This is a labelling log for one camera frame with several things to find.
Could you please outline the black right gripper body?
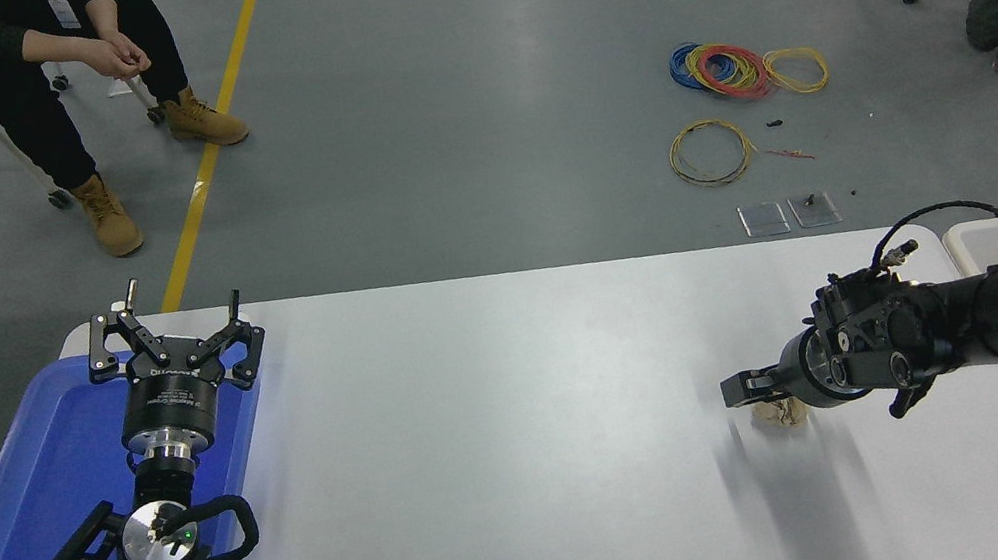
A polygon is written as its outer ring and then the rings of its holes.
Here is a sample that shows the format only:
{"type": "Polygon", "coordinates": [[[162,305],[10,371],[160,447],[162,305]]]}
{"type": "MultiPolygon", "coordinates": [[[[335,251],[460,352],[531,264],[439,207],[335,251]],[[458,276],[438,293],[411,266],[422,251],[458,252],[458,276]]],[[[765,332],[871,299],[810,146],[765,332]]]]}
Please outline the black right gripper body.
{"type": "Polygon", "coordinates": [[[808,366],[807,350],[815,329],[807,327],[803,333],[797,333],[791,341],[784,344],[780,361],[771,372],[775,381],[776,391],[787,397],[797,398],[807,407],[826,409],[826,395],[814,381],[808,366]]]}

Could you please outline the seated person's left hand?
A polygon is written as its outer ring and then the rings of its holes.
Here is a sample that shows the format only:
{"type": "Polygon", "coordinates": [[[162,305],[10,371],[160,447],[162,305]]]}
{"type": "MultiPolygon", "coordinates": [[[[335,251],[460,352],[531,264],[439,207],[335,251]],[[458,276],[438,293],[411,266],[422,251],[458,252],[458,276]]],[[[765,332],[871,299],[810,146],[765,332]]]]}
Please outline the seated person's left hand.
{"type": "Polygon", "coordinates": [[[106,42],[109,49],[110,71],[108,77],[116,79],[128,79],[139,76],[151,67],[152,63],[147,54],[140,46],[135,44],[131,38],[121,33],[118,29],[100,29],[98,38],[106,42]]]}

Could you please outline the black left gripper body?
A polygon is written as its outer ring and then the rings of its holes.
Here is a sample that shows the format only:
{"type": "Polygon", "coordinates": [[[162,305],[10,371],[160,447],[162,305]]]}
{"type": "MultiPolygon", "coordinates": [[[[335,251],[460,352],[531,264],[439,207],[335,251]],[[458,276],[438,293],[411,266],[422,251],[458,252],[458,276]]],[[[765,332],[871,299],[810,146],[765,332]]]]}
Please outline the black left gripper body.
{"type": "Polygon", "coordinates": [[[146,452],[154,436],[169,430],[181,431],[177,440],[187,444],[215,437],[217,396],[224,380],[219,358],[208,358],[206,365],[193,369],[187,357],[157,367],[145,354],[133,356],[125,369],[131,387],[122,426],[124,448],[146,452]]]}

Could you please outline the seated person's right hand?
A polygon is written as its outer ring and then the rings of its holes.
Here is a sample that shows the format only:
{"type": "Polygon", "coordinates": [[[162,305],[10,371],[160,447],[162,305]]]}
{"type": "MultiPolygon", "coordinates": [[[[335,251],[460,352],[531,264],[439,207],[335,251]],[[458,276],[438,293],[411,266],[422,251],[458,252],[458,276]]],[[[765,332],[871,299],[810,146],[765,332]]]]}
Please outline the seated person's right hand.
{"type": "Polygon", "coordinates": [[[140,72],[139,63],[125,57],[112,42],[101,39],[82,39],[77,58],[105,78],[127,80],[140,72]]]}

